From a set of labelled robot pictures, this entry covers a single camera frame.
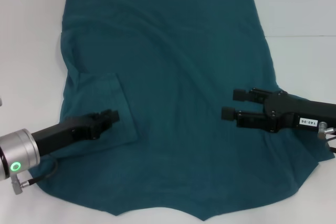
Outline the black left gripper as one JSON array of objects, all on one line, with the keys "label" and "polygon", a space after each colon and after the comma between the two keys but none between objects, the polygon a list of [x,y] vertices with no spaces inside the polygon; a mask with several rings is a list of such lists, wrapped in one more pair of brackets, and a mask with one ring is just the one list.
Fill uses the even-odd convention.
[{"label": "black left gripper", "polygon": [[118,111],[107,109],[66,118],[63,122],[32,133],[32,137],[37,144],[39,155],[45,156],[79,141],[98,139],[119,120]]}]

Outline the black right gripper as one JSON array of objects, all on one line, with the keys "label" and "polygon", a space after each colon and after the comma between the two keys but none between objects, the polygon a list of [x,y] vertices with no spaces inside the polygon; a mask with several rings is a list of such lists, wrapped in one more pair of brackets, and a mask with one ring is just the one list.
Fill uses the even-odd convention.
[{"label": "black right gripper", "polygon": [[[318,133],[319,124],[325,123],[327,133],[336,134],[336,104],[298,98],[284,91],[270,92],[252,88],[249,91],[235,89],[234,101],[264,104],[264,113],[275,120],[275,131],[298,129]],[[267,116],[263,113],[236,111],[222,107],[221,119],[236,121],[237,127],[267,129]]]}]

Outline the teal blue t-shirt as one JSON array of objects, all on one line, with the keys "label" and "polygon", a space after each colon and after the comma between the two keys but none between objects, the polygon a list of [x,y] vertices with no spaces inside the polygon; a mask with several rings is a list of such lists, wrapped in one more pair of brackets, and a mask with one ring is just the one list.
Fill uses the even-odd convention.
[{"label": "teal blue t-shirt", "polygon": [[278,88],[254,0],[66,0],[60,47],[61,117],[112,109],[120,121],[55,153],[39,183],[49,195],[206,220],[292,196],[325,156],[306,134],[220,117],[235,88]]}]

